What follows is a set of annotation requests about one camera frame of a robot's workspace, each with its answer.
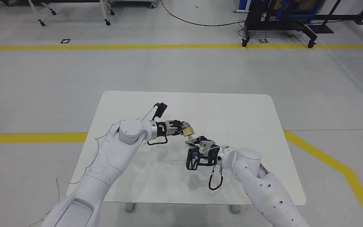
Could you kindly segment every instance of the tabletop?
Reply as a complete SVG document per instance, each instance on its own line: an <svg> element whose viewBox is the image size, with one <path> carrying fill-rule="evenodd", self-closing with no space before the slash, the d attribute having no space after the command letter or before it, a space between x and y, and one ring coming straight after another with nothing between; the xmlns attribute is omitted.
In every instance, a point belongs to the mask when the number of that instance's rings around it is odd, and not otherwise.
<svg viewBox="0 0 363 227"><path fill-rule="evenodd" d="M261 162L285 186L296 205L305 194L272 98L259 94L158 93L106 91L100 100L72 182L83 174L97 151L95 138L112 123L128 116L142 119L156 102L168 105L161 119L187 121L195 135L218 145L249 148L260 152ZM145 120L150 120L153 112ZM132 162L110 188L104 201L133 203L251 204L241 183L223 172L223 185L208 189L212 167L196 171L185 168L188 146L183 136L169 137L164 145L141 145ZM212 187L220 182L214 174ZM70 185L67 195L77 185Z"/></svg>

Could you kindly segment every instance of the metal frame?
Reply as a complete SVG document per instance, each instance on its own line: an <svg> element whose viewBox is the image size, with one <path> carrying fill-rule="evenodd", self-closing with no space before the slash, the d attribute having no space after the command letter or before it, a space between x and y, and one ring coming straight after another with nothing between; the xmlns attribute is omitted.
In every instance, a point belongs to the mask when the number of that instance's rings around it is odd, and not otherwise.
<svg viewBox="0 0 363 227"><path fill-rule="evenodd" d="M111 23L107 20L106 13L104 11L103 3L105 3L106 7L110 10L111 15L114 15L115 13L113 12L112 7L110 6L110 4L108 3L107 0L99 0L99 1L100 1L100 5L101 5L102 14L103 14L103 19L105 20L106 25L110 26ZM30 4L30 7L32 8L34 14L35 14L36 19L39 21L40 25L45 26L45 23L43 21L41 21L41 19L39 18L38 13L35 10L35 6L34 6L32 0L28 0L28 2ZM50 8L48 6L48 4L46 4L46 3L41 3L41 4L44 7L48 8L52 12L53 15L56 15L56 12L52 8Z"/></svg>
<svg viewBox="0 0 363 227"><path fill-rule="evenodd" d="M244 23L244 36L245 39L242 39L242 46L246 47L249 42L251 35L248 30L255 31L267 31L267 30L296 30L302 31L306 36L310 38L310 41L307 47L312 48L315 43L314 41L318 38L312 30L305 27L305 24L299 22L295 18L292 18L290 12L292 10L293 4L289 4L288 8L281 8L285 10L283 17L280 20L271 21L271 15L274 11L274 6L277 0L271 0L266 17L263 21L261 21L261 17L263 12L265 11L265 3L259 0L255 1L255 4L252 9L248 12L246 22Z"/></svg>

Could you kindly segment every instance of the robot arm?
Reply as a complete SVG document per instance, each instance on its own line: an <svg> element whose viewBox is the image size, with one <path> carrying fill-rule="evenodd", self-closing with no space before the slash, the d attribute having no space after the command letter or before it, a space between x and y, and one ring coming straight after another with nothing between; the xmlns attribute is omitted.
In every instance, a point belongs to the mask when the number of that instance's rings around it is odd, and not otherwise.
<svg viewBox="0 0 363 227"><path fill-rule="evenodd" d="M261 164L259 153L248 149L217 146L214 141L205 137L185 143L190 147L186 164L188 170L214 165L220 166L221 174L223 169L230 170L233 177L242 183L253 205L272 226L309 227L285 187Z"/></svg>
<svg viewBox="0 0 363 227"><path fill-rule="evenodd" d="M166 108L163 103L159 105L163 110L158 108L151 121L130 117L111 126L78 187L49 212L42 227L96 227L103 199L144 141L194 134L189 123L183 121L154 121Z"/></svg>

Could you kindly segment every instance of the yellow tape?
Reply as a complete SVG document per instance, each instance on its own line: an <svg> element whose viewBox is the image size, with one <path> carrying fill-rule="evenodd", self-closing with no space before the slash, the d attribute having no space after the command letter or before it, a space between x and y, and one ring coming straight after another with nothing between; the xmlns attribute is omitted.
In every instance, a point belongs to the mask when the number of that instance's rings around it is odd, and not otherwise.
<svg viewBox="0 0 363 227"><path fill-rule="evenodd" d="M361 184L357 175L354 173L354 171L351 168L339 162L338 160L330 157L328 154L322 152L321 150L312 146L311 144L299 138L298 136L292 134L292 132L284 131L284 133L287 140L289 140L299 148L303 149L304 151L308 152L309 154L319 159L320 161L324 162L331 168L342 173L347 179L349 185L351 186L359 203L363 207L363 185Z"/></svg>
<svg viewBox="0 0 363 227"><path fill-rule="evenodd" d="M85 142L87 133L0 134L0 144L34 144L45 142Z"/></svg>
<svg viewBox="0 0 363 227"><path fill-rule="evenodd" d="M357 175L348 166L330 157L328 154L312 146L308 142L294 135L292 132L284 131L287 140L305 150L315 158L324 162L331 168L342 173L347 179L359 203L363 207L363 185ZM87 133L32 133L32 134L0 134L0 144L27 144L47 142L85 142Z"/></svg>
<svg viewBox="0 0 363 227"><path fill-rule="evenodd" d="M166 45L20 45L0 46L0 51L44 51L83 49L236 49L240 44L166 44ZM304 44L249 44L248 49L307 49ZM314 49L363 49L363 45L315 45Z"/></svg>

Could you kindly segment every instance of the table leg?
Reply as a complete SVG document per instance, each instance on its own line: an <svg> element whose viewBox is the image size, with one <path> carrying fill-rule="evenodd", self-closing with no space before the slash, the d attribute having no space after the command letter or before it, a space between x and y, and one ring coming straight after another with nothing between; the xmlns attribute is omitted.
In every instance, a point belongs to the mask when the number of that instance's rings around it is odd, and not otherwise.
<svg viewBox="0 0 363 227"><path fill-rule="evenodd" d="M125 212L126 213L132 213L135 210L136 203L126 203L125 204Z"/></svg>
<svg viewBox="0 0 363 227"><path fill-rule="evenodd" d="M232 214L234 214L234 215L239 214L239 205L229 205L228 207Z"/></svg>

